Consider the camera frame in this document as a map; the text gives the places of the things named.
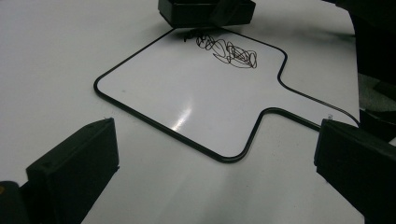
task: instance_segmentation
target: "white table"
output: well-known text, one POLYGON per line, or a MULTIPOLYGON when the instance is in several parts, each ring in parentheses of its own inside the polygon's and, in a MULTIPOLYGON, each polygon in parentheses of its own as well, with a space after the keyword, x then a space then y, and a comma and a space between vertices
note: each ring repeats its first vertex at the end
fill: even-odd
MULTIPOLYGON (((352 24, 319 0, 257 0, 231 29, 285 50, 283 81, 359 117, 352 24)), ((120 169, 83 223, 362 223, 316 173, 318 133, 264 117, 248 155, 222 164, 95 95, 94 80, 164 34, 157 1, 0 1, 0 180, 87 123, 116 121, 120 169)))

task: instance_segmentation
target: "black scribble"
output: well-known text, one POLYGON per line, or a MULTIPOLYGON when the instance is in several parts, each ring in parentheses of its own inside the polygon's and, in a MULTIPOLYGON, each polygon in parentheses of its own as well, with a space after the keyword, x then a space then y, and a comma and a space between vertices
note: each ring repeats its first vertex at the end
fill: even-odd
POLYGON ((210 35, 202 33, 190 33, 184 37, 184 41, 196 36, 196 44, 201 49, 213 50, 213 55, 223 63, 229 63, 238 68, 256 68, 257 52, 244 50, 235 46, 230 41, 223 39, 215 40, 210 35))

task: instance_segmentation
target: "black plastic block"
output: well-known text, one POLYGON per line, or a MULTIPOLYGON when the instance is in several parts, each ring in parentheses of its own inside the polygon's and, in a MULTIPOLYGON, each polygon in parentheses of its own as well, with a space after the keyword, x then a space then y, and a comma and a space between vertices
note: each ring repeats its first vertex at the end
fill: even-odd
POLYGON ((26 169, 28 194, 40 201, 29 209, 44 224, 81 223, 118 169, 114 120, 91 123, 26 169))
POLYGON ((325 119, 315 165, 371 223, 396 223, 396 147, 356 127, 325 119))
MULTIPOLYGON (((256 4, 242 0, 224 25, 250 23, 256 4)), ((158 9, 163 18, 174 28, 198 28, 214 26, 212 13, 219 0, 159 0, 158 9)))

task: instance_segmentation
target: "whiteboard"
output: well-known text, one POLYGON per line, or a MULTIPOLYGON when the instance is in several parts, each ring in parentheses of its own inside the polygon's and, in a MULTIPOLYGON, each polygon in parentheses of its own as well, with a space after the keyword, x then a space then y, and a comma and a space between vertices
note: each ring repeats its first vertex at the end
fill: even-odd
POLYGON ((283 50, 228 30, 171 30, 96 79, 112 104, 224 162, 246 155, 262 116, 318 130, 347 112, 303 95, 280 76, 283 50))

